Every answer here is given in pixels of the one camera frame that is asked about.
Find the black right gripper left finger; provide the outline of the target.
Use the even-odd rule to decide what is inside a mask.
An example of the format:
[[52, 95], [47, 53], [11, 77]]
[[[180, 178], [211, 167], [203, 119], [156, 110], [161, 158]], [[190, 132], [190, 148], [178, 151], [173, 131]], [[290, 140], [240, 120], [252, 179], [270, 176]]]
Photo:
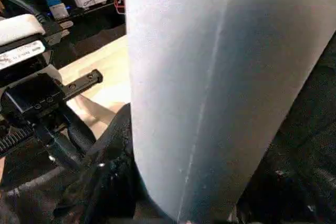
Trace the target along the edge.
[[140, 177], [129, 103], [90, 148], [84, 165], [78, 179], [64, 191], [53, 223], [133, 223]]

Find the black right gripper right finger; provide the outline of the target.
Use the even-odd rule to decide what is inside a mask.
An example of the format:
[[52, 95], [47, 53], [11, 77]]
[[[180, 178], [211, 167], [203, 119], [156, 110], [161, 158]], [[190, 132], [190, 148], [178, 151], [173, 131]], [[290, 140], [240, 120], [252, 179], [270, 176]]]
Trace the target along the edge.
[[335, 188], [264, 156], [236, 205], [237, 223], [335, 223]]

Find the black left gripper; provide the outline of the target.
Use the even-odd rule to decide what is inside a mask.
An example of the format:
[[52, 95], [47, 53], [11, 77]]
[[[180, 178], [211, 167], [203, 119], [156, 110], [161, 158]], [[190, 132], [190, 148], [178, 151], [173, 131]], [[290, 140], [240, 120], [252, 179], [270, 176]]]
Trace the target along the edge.
[[1, 116], [17, 131], [1, 138], [1, 157], [38, 137], [58, 165], [81, 167], [96, 138], [66, 103], [102, 81], [103, 75], [95, 69], [66, 86], [41, 73], [7, 87], [1, 95]]

